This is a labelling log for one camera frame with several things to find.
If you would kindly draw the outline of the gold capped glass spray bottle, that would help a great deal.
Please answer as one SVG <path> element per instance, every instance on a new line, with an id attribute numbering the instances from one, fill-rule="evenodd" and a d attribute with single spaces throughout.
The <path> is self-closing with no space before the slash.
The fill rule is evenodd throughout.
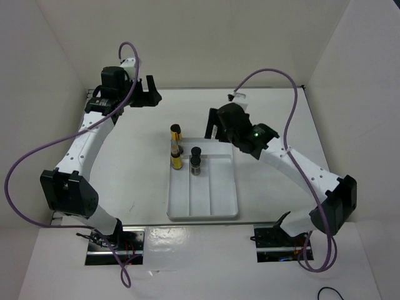
<path id="1" fill-rule="evenodd" d="M 178 146 L 180 153 L 184 152 L 181 141 L 182 141 L 182 131 L 179 124 L 172 124 L 170 127 L 171 132 L 171 142 Z"/>

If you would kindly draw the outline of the small spice shaker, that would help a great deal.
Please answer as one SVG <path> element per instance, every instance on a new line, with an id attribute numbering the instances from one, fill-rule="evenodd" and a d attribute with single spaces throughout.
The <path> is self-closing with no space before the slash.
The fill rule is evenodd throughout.
<path id="1" fill-rule="evenodd" d="M 201 157 L 201 148 L 198 146 L 194 146 L 191 149 L 191 157 L 192 158 L 200 158 Z"/>
<path id="2" fill-rule="evenodd" d="M 190 158 L 191 174 L 194 176 L 201 173 L 201 158 L 199 156 L 192 156 Z"/>

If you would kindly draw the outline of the yellow label dark sauce bottle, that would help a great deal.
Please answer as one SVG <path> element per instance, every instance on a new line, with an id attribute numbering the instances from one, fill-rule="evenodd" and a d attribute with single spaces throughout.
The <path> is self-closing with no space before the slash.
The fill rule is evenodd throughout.
<path id="1" fill-rule="evenodd" d="M 171 165 L 175 170 L 179 170 L 183 167 L 181 151 L 177 144 L 171 146 Z"/>

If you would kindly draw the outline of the brown spice jar black cap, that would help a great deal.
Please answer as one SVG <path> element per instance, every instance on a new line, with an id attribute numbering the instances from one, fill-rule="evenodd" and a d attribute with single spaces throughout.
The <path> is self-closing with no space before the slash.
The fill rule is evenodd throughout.
<path id="1" fill-rule="evenodd" d="M 217 133 L 218 133 L 218 127 L 214 125 L 212 127 L 211 139 L 216 139 Z"/>

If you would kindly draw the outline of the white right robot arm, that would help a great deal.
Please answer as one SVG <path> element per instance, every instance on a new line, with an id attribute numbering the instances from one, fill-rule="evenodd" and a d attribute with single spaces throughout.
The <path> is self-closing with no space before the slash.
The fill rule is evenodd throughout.
<path id="1" fill-rule="evenodd" d="M 252 124 L 240 104 L 230 102 L 209 110 L 206 139 L 231 143 L 266 163 L 319 201 L 312 209 L 286 212 L 275 223 L 274 239 L 287 246 L 302 233 L 318 230 L 335 236 L 357 206 L 357 182 L 350 175 L 339 177 L 284 145 L 269 126 Z"/>

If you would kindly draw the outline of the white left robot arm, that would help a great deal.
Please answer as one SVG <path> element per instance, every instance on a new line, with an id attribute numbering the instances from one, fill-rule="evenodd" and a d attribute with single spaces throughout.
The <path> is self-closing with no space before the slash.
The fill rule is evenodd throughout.
<path id="1" fill-rule="evenodd" d="M 97 243 L 102 240 L 112 250 L 119 249 L 134 235 L 125 232 L 122 222 L 100 206 L 99 195 L 89 183 L 91 169 L 103 142 L 123 113 L 118 106 L 155 107 L 161 101 L 154 78 L 148 75 L 146 81 L 148 90 L 144 91 L 142 81 L 136 78 L 133 59 L 125 59 L 120 66 L 104 67 L 101 85 L 84 109 L 81 127 L 85 133 L 74 139 L 53 170 L 44 170 L 40 176 L 49 208 L 96 228 L 99 233 L 90 235 L 90 239 Z"/>

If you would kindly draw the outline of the white plastic organizer tray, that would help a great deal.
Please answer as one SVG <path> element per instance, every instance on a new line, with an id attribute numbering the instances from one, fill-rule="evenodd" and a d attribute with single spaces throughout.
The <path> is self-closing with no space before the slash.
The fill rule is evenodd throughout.
<path id="1" fill-rule="evenodd" d="M 233 147 L 202 137 L 185 137 L 182 168 L 169 168 L 167 216 L 172 221 L 229 220 L 239 213 Z M 201 149 L 200 174 L 191 171 L 191 149 Z"/>

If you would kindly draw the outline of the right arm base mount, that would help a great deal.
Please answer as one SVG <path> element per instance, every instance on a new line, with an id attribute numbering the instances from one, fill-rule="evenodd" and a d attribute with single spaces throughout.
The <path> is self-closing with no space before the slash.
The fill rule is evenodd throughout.
<path id="1" fill-rule="evenodd" d="M 307 233 L 290 237 L 272 224 L 255 224 L 253 228 L 254 233 L 250 240 L 255 244 L 259 263 L 291 262 L 298 259 L 303 261 L 303 249 L 306 249 L 307 259 L 314 259 L 311 245 L 305 247 Z"/>

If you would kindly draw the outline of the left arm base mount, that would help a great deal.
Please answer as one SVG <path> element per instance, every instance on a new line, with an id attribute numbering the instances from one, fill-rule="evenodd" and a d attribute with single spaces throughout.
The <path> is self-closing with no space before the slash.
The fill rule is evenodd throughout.
<path id="1" fill-rule="evenodd" d="M 125 227 L 122 241 L 112 242 L 114 252 L 125 265 L 142 265 L 144 251 L 144 227 Z M 118 262 L 107 244 L 95 232 L 91 234 L 76 233 L 76 236 L 88 241 L 86 251 L 86 266 L 110 266 Z"/>

